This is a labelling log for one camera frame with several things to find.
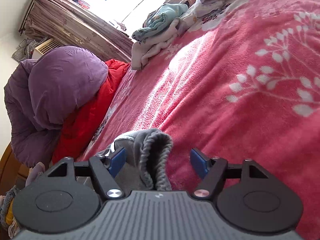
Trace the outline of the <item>grey fleece pants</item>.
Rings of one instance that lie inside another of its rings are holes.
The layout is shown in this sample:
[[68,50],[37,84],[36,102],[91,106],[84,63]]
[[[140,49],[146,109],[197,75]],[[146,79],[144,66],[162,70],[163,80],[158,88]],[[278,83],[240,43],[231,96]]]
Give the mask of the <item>grey fleece pants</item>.
[[115,180],[126,195],[133,190],[172,190],[165,171],[173,148],[170,135],[157,128],[129,131],[117,136],[99,154],[109,156],[122,147],[126,150],[126,163]]

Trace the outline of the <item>white patterned folded clothes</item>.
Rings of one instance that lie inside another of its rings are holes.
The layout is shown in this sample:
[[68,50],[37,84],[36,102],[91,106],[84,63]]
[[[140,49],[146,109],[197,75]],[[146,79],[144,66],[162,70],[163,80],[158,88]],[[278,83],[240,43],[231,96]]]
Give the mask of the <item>white patterned folded clothes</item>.
[[225,0],[196,0],[194,3],[193,13],[196,18],[202,18],[213,11],[223,7]]

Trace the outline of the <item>pink floral fleece blanket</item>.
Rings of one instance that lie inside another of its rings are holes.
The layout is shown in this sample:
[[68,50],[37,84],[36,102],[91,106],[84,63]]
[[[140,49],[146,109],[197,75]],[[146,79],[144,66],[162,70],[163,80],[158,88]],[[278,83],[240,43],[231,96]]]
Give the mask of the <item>pink floral fleece blanket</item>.
[[194,147],[230,163],[253,159],[300,196],[297,232],[319,239],[319,0],[230,0],[197,21],[126,73],[80,160],[148,128],[172,137],[173,189],[198,184]]

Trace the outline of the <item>wooden bed headboard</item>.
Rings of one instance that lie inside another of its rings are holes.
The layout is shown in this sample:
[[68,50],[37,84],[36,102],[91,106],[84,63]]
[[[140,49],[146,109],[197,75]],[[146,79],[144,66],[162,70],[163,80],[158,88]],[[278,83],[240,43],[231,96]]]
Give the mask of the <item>wooden bed headboard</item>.
[[0,163],[0,194],[5,195],[15,185],[22,189],[29,174],[29,168],[16,158],[9,144],[5,149]]

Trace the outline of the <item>purple quilt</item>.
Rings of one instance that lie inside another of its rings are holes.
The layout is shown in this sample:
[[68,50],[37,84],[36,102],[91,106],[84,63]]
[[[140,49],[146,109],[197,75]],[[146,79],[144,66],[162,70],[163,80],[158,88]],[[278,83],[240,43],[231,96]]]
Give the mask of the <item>purple quilt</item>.
[[27,167],[48,165],[64,120],[95,96],[107,74],[101,59],[75,46],[20,62],[4,87],[16,159]]

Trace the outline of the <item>light pink folded garment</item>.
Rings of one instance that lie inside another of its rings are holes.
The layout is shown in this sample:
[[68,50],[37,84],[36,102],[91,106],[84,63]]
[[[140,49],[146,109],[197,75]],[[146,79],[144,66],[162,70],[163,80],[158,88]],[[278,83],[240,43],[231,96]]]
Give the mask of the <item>light pink folded garment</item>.
[[132,46],[131,69],[141,70],[148,64],[149,58],[157,55],[162,49],[167,48],[178,37],[177,26],[180,19],[176,18],[168,29],[159,35],[148,37],[145,41],[137,41]]

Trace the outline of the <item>white air conditioner unit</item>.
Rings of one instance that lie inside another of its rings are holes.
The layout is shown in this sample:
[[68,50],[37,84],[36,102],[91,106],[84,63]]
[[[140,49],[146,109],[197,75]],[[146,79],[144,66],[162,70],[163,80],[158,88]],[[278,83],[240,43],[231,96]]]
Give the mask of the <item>white air conditioner unit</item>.
[[44,54],[48,53],[50,50],[55,49],[55,48],[59,48],[62,46],[63,46],[63,44],[60,43],[58,40],[56,40],[55,38],[50,38],[50,39],[46,40],[45,42],[41,43],[40,45],[38,45],[34,49],[31,58],[33,60],[38,60]]

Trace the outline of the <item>brown patterned curtain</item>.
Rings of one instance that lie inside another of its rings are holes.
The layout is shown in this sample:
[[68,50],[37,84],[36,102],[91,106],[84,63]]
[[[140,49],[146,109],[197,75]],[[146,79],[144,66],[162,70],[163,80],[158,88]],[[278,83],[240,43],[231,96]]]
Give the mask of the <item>brown patterned curtain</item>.
[[22,33],[34,39],[53,37],[104,61],[131,61],[133,42],[127,35],[72,0],[34,0]]

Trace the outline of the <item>teal folded garment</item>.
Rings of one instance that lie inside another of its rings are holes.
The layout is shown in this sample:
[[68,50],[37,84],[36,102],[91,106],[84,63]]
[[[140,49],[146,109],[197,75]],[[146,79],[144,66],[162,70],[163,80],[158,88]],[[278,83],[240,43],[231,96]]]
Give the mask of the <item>teal folded garment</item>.
[[167,29],[172,21],[182,16],[188,10],[183,3],[165,3],[153,12],[146,20],[145,26],[134,31],[132,38],[136,41],[144,41],[146,38],[156,36]]

